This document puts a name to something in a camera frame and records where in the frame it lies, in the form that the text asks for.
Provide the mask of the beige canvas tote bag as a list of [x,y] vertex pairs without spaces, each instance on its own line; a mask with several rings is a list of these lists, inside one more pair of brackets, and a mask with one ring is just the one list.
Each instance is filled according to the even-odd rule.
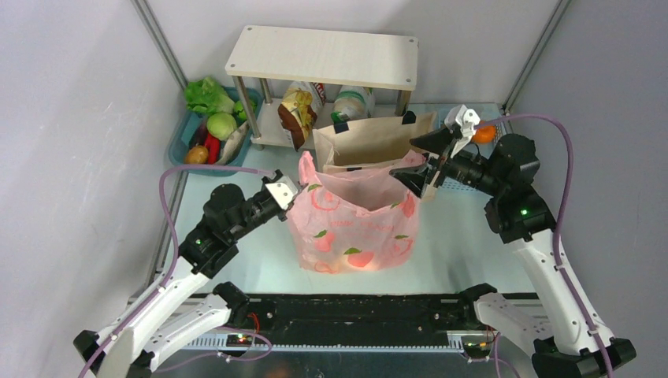
[[314,132],[317,170],[325,186],[368,210],[401,202],[407,189],[389,170],[420,165],[423,151],[410,140],[433,130],[435,112],[377,117],[334,124]]

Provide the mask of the pink plastic grocery bag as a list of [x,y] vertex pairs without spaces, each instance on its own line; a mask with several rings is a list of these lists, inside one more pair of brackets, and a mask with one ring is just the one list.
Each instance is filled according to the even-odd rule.
[[393,168],[420,165],[409,151],[382,168],[323,173],[308,152],[299,159],[302,192],[288,211],[288,227],[302,268],[320,273],[370,272],[406,262],[420,227],[420,200]]

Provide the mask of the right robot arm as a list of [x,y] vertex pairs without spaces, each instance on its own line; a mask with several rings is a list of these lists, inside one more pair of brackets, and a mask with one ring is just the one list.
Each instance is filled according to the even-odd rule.
[[391,175],[420,198],[453,179],[485,193],[490,229],[521,260],[547,322],[508,304],[491,285],[464,290],[464,317],[500,332],[531,359],[539,377],[605,377],[632,361],[636,349],[605,325],[577,280],[557,235],[557,221],[532,186],[540,166],[535,143],[502,136],[489,157],[466,151],[463,134],[442,128],[413,138],[425,162]]

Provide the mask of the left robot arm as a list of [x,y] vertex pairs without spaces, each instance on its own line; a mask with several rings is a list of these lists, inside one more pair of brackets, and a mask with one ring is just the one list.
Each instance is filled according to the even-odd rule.
[[251,172],[262,178],[256,194],[245,198],[233,183],[215,187],[201,220],[183,241],[173,240],[170,266],[111,324],[74,339],[85,361],[80,376],[149,377],[200,335],[247,319],[249,299],[230,282],[217,285],[190,311],[173,313],[238,254],[244,236],[273,218],[284,221],[302,190],[279,170]]

